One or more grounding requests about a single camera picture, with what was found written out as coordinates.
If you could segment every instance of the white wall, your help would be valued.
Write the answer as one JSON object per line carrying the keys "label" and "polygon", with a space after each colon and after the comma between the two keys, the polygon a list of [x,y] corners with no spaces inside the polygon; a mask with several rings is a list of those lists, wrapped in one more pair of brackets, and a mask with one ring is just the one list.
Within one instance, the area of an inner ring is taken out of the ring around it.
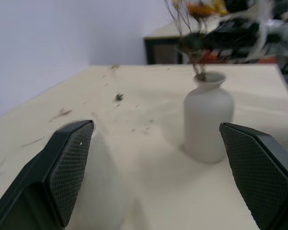
{"label": "white wall", "polygon": [[0,0],[0,115],[88,64],[145,64],[163,0]]}

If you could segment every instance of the textured gripper pad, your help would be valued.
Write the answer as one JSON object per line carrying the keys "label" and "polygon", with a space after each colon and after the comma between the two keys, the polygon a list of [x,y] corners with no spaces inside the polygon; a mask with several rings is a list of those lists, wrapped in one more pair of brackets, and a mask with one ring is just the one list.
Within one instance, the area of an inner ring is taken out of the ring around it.
{"label": "textured gripper pad", "polygon": [[50,173],[50,191],[64,226],[69,223],[84,177],[92,132],[92,123],[74,132]]}
{"label": "textured gripper pad", "polygon": [[269,230],[288,197],[288,178],[253,137],[224,125],[220,131],[237,188],[258,227]]}

